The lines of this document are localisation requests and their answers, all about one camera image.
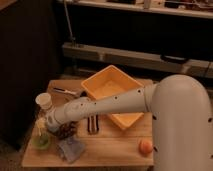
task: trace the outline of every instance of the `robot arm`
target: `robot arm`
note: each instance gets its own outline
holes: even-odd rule
[[[156,85],[141,87],[96,101],[81,97],[47,113],[47,128],[55,132],[62,124],[79,121],[92,115],[148,112],[155,88]]]
[[[91,115],[126,112],[153,114],[155,171],[212,171],[213,117],[209,97],[195,79],[174,75],[159,84],[90,101],[80,98],[47,114],[47,126]]]

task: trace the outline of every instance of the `wooden table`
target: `wooden table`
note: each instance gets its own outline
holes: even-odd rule
[[[52,91],[52,87],[69,90],[80,90],[82,80],[53,80],[49,83],[48,90],[52,95],[55,106],[64,104],[71,96]],[[143,84],[150,84],[150,80],[139,80]],[[141,138],[152,139],[151,114],[141,117],[131,128],[126,131],[115,125],[107,116],[99,118],[99,133],[87,133],[87,120],[79,122],[77,136],[86,144],[84,153],[74,163],[69,164],[62,160],[57,151],[58,140],[52,136],[51,145],[47,150],[39,151],[33,148],[31,139],[37,134],[34,127],[28,146],[26,148],[23,167],[93,167],[93,166],[152,166],[153,156],[142,156],[138,151]]]

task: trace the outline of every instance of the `dark wall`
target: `dark wall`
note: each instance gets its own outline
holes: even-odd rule
[[[34,118],[34,98],[60,73],[51,0],[19,0],[0,11],[0,137],[15,144]]]

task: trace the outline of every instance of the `orange bin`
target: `orange bin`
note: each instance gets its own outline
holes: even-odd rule
[[[100,72],[84,80],[81,86],[87,92],[88,97],[93,100],[143,87],[141,83],[113,65],[104,68]],[[125,130],[142,115],[143,113],[126,113],[109,114],[108,116],[122,130]]]

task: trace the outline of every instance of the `black handle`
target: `black handle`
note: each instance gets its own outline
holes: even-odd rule
[[[175,57],[169,57],[169,56],[165,56],[165,55],[161,55],[160,58],[163,61],[177,63],[177,64],[184,64],[189,60],[187,58],[175,58]]]

